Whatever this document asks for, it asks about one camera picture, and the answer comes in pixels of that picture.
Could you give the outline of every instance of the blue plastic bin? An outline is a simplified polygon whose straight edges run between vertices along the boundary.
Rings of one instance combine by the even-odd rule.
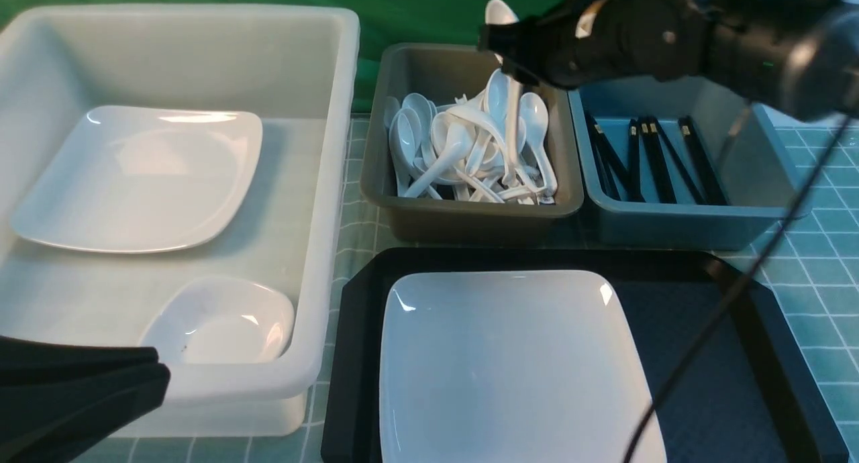
[[[781,219],[802,180],[767,114],[758,105],[752,108],[751,117],[721,168],[717,167],[729,206],[694,204],[668,154],[678,204],[658,203],[644,148],[641,177],[647,203],[611,199],[599,185],[584,109],[601,124],[625,164],[629,120],[644,115],[657,117],[700,190],[677,120],[684,115],[693,117],[712,158],[721,152],[727,131],[744,106],[744,100],[736,94],[700,78],[660,83],[636,77],[601,82],[570,93],[585,186],[599,210],[599,240],[608,245],[740,250]],[[801,216],[808,211],[806,206]]]

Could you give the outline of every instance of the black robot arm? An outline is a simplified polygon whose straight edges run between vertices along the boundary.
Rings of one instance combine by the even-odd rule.
[[[478,47],[525,84],[576,89],[700,75],[801,120],[847,112],[859,83],[859,9],[844,0],[563,0]]]

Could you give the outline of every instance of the gray plastic bin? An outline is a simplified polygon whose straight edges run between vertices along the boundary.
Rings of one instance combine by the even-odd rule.
[[[601,82],[570,93],[584,181],[599,212],[599,240],[609,245],[739,250],[778,221],[797,194],[801,179],[767,114],[757,105],[721,169],[717,169],[730,206],[693,204],[670,159],[678,204],[656,203],[644,148],[642,194],[651,203],[617,201],[599,186],[584,109],[596,117],[624,163],[628,160],[629,120],[655,115],[690,169],[678,118],[693,117],[703,144],[714,158],[744,105],[736,94],[700,78],[662,84],[639,77]],[[806,207],[801,215],[808,211]]]
[[[429,243],[533,245],[548,234],[555,219],[573,215],[582,206],[584,189],[566,93],[538,91],[549,107],[546,149],[558,175],[553,206],[469,203],[396,196],[395,175],[384,127],[386,96],[402,100],[421,93],[438,105],[463,93],[472,97],[486,85],[498,62],[472,47],[399,44],[381,60],[373,112],[364,152],[361,191],[382,209],[400,240]]]

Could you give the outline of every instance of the black chopstick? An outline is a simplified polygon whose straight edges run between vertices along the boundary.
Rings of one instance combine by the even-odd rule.
[[[638,124],[634,119],[629,121],[629,144],[627,145],[629,164],[629,197],[633,202],[644,203],[642,196],[641,175],[641,145],[639,144]]]
[[[660,143],[659,134],[656,133],[656,124],[654,123],[651,130],[651,118],[649,117],[639,119],[639,123],[641,124],[642,137],[644,137],[644,152],[647,154],[650,173],[653,175],[659,201],[660,203],[677,203],[677,196],[671,185],[671,174],[665,163],[665,154],[662,153],[662,143]]]
[[[626,166],[623,165],[623,161],[620,160],[617,151],[614,150],[611,142],[608,141],[608,136],[599,127],[599,123],[597,123],[596,119],[588,111],[585,111],[585,118],[588,121],[588,132],[592,139],[591,145],[599,151],[599,157],[602,159],[604,170],[608,173],[608,183],[615,185],[614,176],[617,176],[617,180],[623,186],[623,190],[628,193],[631,201],[644,202],[644,198],[641,196],[641,188],[635,188],[632,185]],[[616,199],[620,200],[620,194],[617,195]]]
[[[653,130],[653,127],[656,127],[656,132],[662,138],[662,143],[665,144],[665,147],[668,148],[668,154],[671,156],[671,160],[674,161],[674,166],[677,167],[677,170],[680,172],[680,177],[683,178],[683,182],[687,186],[687,190],[695,203],[697,204],[707,204],[705,198],[701,196],[701,192],[697,190],[697,186],[695,185],[695,181],[693,181],[693,177],[689,174],[689,170],[685,164],[683,164],[683,160],[680,155],[677,153],[677,149],[674,148],[674,144],[671,143],[671,140],[668,139],[668,135],[665,134],[665,130],[662,129],[662,124],[659,124],[659,120],[655,117],[651,118],[650,129]]]
[[[693,166],[697,173],[699,173],[703,194],[707,198],[707,203],[727,206],[727,197],[725,196],[725,192],[721,190],[721,184],[719,184],[719,179],[715,175],[713,164],[709,160],[707,151],[703,147],[703,142],[693,126],[693,118],[689,117],[689,115],[682,117],[678,120],[678,126],[683,135],[683,141],[687,145],[689,156],[693,160]]]
[[[595,161],[596,172],[597,175],[599,175],[599,187],[602,188],[602,192],[608,197],[620,200],[620,193],[617,192],[617,185],[614,183],[614,176],[611,175],[611,169],[601,153],[602,150],[599,149],[599,145],[601,145],[601,136],[595,129],[596,127],[596,124],[588,123],[588,134],[591,140],[593,161]]]

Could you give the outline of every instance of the black tray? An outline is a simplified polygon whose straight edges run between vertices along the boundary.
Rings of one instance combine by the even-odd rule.
[[[325,463],[381,462],[378,354],[387,294],[396,280],[418,272],[562,268],[595,271],[613,285],[651,390],[662,386],[679,352],[740,275],[702,252],[383,252],[343,289],[322,439]],[[846,463],[849,458],[781,309],[758,283],[657,416],[671,463]]]

